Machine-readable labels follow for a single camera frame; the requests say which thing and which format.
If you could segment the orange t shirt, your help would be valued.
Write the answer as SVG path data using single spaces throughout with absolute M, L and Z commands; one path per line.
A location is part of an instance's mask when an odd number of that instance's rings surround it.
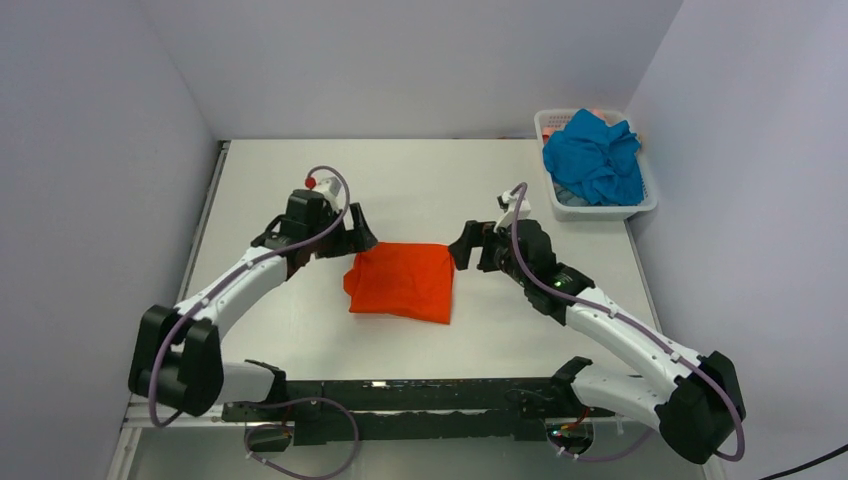
M 445 245 L 380 242 L 355 256 L 343 289 L 350 296 L 351 313 L 448 325 L 455 271 Z

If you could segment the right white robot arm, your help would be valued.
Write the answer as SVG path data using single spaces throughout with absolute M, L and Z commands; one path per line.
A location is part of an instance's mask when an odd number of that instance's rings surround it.
M 540 314 L 594 340 L 634 370 L 612 372 L 575 357 L 553 376 L 551 401 L 574 415 L 583 407 L 621 414 L 657 432 L 680 457 L 704 464 L 737 437 L 733 459 L 744 453 L 746 416 L 736 368 L 714 351 L 704 355 L 633 318 L 587 275 L 557 260 L 549 235 L 535 220 L 510 227 L 469 220 L 448 250 L 467 269 L 478 248 L 478 270 L 501 272 L 522 289 Z

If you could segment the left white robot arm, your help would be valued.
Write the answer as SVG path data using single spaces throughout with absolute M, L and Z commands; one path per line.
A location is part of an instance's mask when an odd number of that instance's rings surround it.
M 160 406 L 200 417 L 213 406 L 243 403 L 264 420 L 291 397 L 284 370 L 256 360 L 226 362 L 222 341 L 259 300 L 312 259 L 366 252 L 377 244 L 359 203 L 340 204 L 333 190 L 296 189 L 285 211 L 213 284 L 173 307 L 151 306 L 140 321 L 128 387 L 148 400 L 157 427 Z

